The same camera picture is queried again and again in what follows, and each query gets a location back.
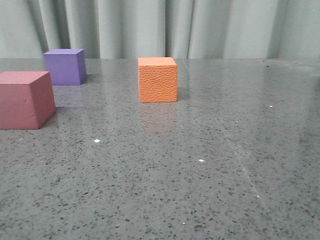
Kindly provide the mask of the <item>pale green curtain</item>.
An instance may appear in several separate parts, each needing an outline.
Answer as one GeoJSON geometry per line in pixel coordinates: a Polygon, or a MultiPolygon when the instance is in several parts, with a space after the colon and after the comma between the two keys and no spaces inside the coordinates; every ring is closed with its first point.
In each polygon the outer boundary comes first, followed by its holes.
{"type": "Polygon", "coordinates": [[[317,0],[3,0],[0,56],[319,58],[317,0]]]}

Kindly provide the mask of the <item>purple foam cube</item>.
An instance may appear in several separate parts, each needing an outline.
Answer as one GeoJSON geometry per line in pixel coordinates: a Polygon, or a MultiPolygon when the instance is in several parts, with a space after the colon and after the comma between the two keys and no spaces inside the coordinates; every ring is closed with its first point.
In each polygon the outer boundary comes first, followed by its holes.
{"type": "Polygon", "coordinates": [[[52,85],[81,85],[87,78],[84,49],[53,49],[43,54],[52,85]]]}

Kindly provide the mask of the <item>orange foam cube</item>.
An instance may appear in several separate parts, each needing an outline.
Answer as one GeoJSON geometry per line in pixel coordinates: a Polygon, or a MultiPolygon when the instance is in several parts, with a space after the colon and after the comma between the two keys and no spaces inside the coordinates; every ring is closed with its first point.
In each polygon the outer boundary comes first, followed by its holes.
{"type": "Polygon", "coordinates": [[[139,57],[138,87],[141,103],[178,100],[178,65],[172,57],[139,57]]]}

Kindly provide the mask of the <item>pink foam cube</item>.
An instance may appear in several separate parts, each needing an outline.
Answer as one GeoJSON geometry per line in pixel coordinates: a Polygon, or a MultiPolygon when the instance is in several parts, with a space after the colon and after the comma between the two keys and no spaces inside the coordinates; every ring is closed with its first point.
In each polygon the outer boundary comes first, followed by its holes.
{"type": "Polygon", "coordinates": [[[0,74],[0,128],[34,130],[55,113],[48,71],[5,71],[0,74]]]}

